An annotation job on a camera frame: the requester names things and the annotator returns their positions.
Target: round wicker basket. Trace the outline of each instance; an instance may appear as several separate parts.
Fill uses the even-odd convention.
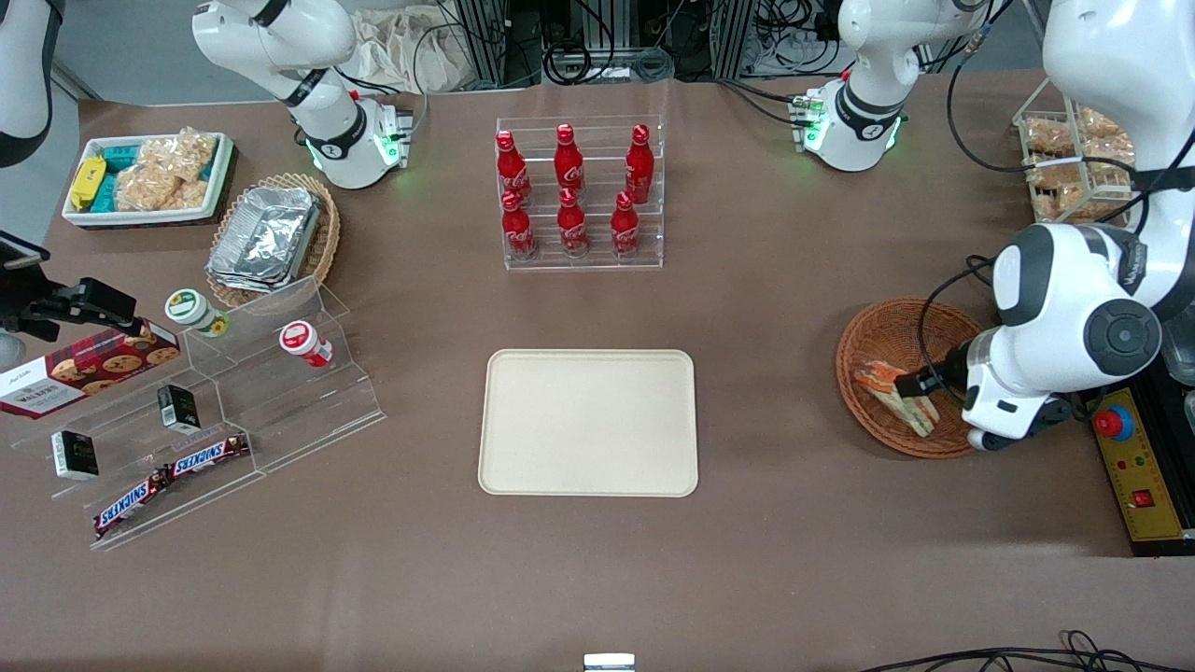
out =
[[[249,189],[253,189],[256,187],[301,187],[312,194],[317,194],[323,200],[323,209],[319,213],[319,221],[317,222],[318,228],[312,236],[311,245],[307,248],[307,258],[304,262],[302,270],[299,273],[299,277],[314,275],[317,280],[323,282],[324,279],[327,277],[327,271],[332,268],[332,258],[336,256],[336,245],[341,242],[341,215],[336,209],[336,202],[332,201],[332,195],[329,194],[327,188],[313,177],[289,172],[266,177]],[[212,242],[213,250],[215,250],[216,245],[220,243],[220,238],[228,227],[228,220],[232,219],[233,210],[235,210],[237,206],[240,204],[240,200],[245,197],[249,189],[241,191],[240,196],[237,196],[237,200],[228,206],[227,210],[225,210],[225,215],[220,220],[220,227],[216,228],[215,239]],[[210,275],[208,275],[208,286],[212,287],[212,293],[215,298],[220,299],[220,303],[231,308],[245,305],[249,301],[263,295],[259,292],[249,292],[246,289],[225,287],[223,285],[216,282]]]
[[[881,444],[920,458],[963,457],[974,452],[967,442],[970,426],[963,422],[962,409],[946,392],[930,395],[942,422],[923,439],[854,383],[854,372],[870,360],[885,361],[905,371],[921,368],[917,318],[924,304],[925,299],[902,297],[872,304],[854,316],[842,331],[834,358],[838,389],[854,419]],[[980,326],[974,319],[951,306],[932,304],[925,316],[925,344],[934,360],[940,360],[950,348],[979,332]]]

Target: table surface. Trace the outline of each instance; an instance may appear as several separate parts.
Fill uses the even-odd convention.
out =
[[[976,151],[1017,159],[1009,120],[1040,78],[963,78]],[[858,175],[796,155],[782,124],[713,85],[435,97],[409,170],[335,191],[329,286],[388,420],[108,554],[87,550],[79,509],[50,502],[42,456],[2,453],[0,666],[534,671],[630,650],[642,670],[848,671],[1050,647],[1064,628],[1195,664],[1195,562],[1128,557],[1086,428],[920,462],[872,441],[838,397],[834,346],[856,312],[924,295],[1030,221],[1021,177],[955,148],[944,90],[924,78],[896,147]],[[667,120],[664,268],[508,274],[495,118],[638,112]],[[80,116],[85,140],[225,132],[241,152],[234,193],[312,172],[277,104],[84,103]],[[204,286],[212,232],[60,220],[47,271],[112,282],[157,319],[172,289]],[[992,312],[978,283],[944,300]],[[697,491],[483,493],[486,360],[543,347],[688,353]]]

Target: aluminum foil container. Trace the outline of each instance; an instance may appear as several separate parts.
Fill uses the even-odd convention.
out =
[[[301,188],[257,187],[233,210],[207,270],[227,287],[270,292],[292,281],[317,228],[319,196]]]

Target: white tray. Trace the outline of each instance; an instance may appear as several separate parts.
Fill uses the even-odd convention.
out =
[[[680,350],[498,350],[477,481],[491,495],[688,495],[693,360]]]
[[[127,145],[141,145],[146,140],[158,138],[174,138],[176,134],[166,135],[125,135],[124,138],[96,138],[88,140],[79,157],[75,170],[71,172],[71,183],[74,183],[82,163],[91,157],[102,154],[109,147],[123,147]],[[173,226],[188,221],[210,218],[220,204],[220,194],[223,191],[225,177],[228,172],[228,164],[232,161],[232,139],[223,133],[212,133],[216,136],[216,151],[212,160],[212,175],[208,178],[208,193],[203,195],[203,203],[197,208],[184,208],[180,210],[152,210],[152,212],[116,212],[116,213],[87,213],[79,212],[71,202],[71,194],[62,201],[62,218],[80,228],[142,228],[151,226]]]

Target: emergency stop button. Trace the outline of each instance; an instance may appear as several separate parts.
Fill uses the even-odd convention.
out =
[[[1133,435],[1133,416],[1121,405],[1110,405],[1091,419],[1096,434],[1113,441],[1126,441]]]

